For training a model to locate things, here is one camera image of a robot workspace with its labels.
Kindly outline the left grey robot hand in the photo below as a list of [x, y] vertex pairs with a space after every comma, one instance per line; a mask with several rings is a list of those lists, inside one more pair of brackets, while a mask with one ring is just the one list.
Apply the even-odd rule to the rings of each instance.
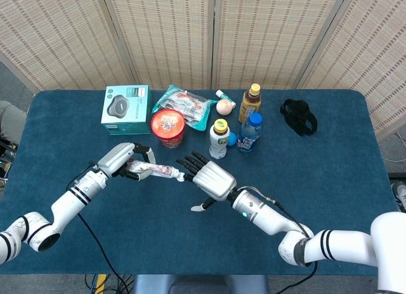
[[140, 143], [120, 143], [102, 157], [97, 166], [109, 178], [122, 176], [136, 181], [143, 180], [152, 173], [151, 170], [141, 172], [128, 170], [128, 161], [135, 153], [141, 154], [146, 163], [156, 163], [151, 147]]

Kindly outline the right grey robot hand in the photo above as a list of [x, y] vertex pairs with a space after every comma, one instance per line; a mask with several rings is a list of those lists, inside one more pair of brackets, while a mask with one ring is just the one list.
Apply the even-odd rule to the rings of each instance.
[[184, 160], [177, 159], [176, 162], [190, 172], [183, 176], [184, 180], [194, 183], [209, 196], [204, 203], [193, 206], [190, 209], [192, 212], [203, 212], [217, 201], [233, 203], [238, 196], [234, 176], [201, 153], [193, 151], [192, 156], [185, 156]]

